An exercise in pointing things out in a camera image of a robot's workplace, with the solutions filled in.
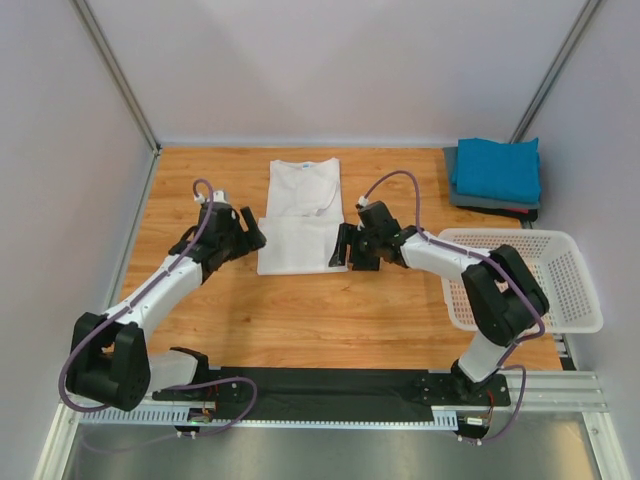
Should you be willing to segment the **white t-shirt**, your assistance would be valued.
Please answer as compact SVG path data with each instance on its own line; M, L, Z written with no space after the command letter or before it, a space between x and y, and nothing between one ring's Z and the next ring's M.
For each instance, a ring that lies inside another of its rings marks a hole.
M266 246L258 251L257 273L305 275L342 273L331 267L344 222L340 161L270 162L266 215L258 226Z

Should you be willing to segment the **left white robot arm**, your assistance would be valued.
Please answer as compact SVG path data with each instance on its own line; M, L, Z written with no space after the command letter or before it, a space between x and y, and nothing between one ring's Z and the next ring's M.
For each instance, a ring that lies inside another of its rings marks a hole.
M188 401L203 399L211 380L207 356L184 347L152 355L147 343L171 311L223 264L265 244L250 208L206 202L197 224L169 249L149 279L106 312L86 312L76 321L59 379L61 395L93 400L96 410L122 411L162 390L177 390Z

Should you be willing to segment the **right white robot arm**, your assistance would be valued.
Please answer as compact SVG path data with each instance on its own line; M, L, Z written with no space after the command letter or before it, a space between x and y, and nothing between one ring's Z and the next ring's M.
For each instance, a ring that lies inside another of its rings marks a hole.
M473 249L445 241L417 225L401 227L386 204L357 207L359 223L338 228L331 267L377 271L385 261L435 274L464 288L477 333L454 362L450 390L470 404L516 346L545 331L549 300L521 255L510 245Z

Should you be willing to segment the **folded black red t-shirt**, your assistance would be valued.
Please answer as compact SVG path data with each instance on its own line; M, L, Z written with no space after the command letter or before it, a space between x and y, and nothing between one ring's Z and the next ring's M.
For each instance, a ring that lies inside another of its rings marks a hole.
M475 213L482 213L487 215L501 216L506 218L517 219L520 222L535 222L538 220L539 214L537 209L491 209L482 207L467 207L464 206L463 210L468 210Z

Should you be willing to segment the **white plastic basket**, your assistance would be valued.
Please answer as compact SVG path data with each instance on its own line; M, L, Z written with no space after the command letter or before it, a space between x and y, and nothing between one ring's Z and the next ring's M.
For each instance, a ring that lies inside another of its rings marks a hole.
M450 228L439 238L468 248L493 250L503 244L517 250L546 295L542 317L551 334L592 334L603 315L587 265L575 241L560 231L499 228Z

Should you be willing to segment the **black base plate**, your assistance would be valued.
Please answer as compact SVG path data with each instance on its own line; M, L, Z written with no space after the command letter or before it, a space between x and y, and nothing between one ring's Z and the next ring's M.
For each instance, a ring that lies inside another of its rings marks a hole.
M383 412L416 412L435 406L485 410L491 406L507 407L511 404L508 387L501 374L471 387L465 386L448 371L223 367L200 375L196 381L203 383L223 379L232 381L194 390L156 390L152 398L156 401L186 401L200 409L213 407L213 413L235 413L237 417L251 400L255 401L252 409L258 407L269 412L320 411L366 416Z

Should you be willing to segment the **right aluminium corner post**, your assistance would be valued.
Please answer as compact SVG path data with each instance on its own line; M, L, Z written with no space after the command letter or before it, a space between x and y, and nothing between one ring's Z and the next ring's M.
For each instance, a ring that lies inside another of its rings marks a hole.
M603 0L587 0L582 3L576 18L543 75L532 99L509 137L510 143L518 143L524 140L604 4L605 1Z

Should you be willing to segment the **aluminium corner post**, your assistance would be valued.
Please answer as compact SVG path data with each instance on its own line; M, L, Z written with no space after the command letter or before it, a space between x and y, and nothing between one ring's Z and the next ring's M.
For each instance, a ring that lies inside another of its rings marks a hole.
M154 154L158 154L161 150L161 143L143 112L91 5L85 0L70 0L69 3L78 15L83 28L106 67L140 134L151 151Z
M604 4L605 1L603 0L587 0L582 3L576 18L543 75L532 99L509 137L510 143L518 143L524 140Z

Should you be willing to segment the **aluminium frame rail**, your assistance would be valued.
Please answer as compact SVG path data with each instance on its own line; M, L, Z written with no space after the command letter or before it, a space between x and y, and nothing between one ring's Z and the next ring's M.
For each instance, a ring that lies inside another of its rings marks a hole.
M512 369L499 370L512 394L512 401L518 398L522 384L522 372L513 365ZM87 399L65 391L69 401L91 408L104 402ZM531 411L584 411L607 412L603 389L597 375L592 371L535 371L527 370L523 408Z

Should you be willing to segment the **left aluminium corner post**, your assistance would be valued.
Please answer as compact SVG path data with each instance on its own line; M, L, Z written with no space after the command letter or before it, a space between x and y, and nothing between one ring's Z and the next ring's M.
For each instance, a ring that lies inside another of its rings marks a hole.
M154 154L158 154L161 150L161 143L143 112L91 5L85 0L70 0L69 3L78 15L83 28L106 67L140 134L151 151Z

